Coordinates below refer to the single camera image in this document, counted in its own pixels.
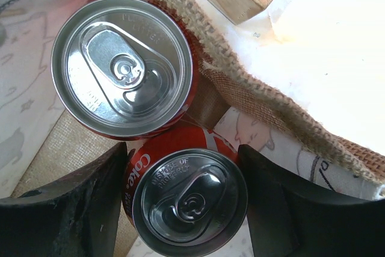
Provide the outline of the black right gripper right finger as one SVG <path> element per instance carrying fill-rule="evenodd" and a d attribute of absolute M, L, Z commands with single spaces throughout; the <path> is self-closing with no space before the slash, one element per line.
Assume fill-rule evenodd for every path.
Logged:
<path fill-rule="evenodd" d="M 384 256 L 384 200 L 313 184 L 238 147 L 255 256 Z"/>

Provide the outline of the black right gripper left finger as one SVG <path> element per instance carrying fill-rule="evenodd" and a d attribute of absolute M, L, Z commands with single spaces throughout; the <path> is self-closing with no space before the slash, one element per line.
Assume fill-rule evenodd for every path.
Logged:
<path fill-rule="evenodd" d="M 112 256 L 126 143 L 18 198 L 1 199 L 1 256 Z"/>

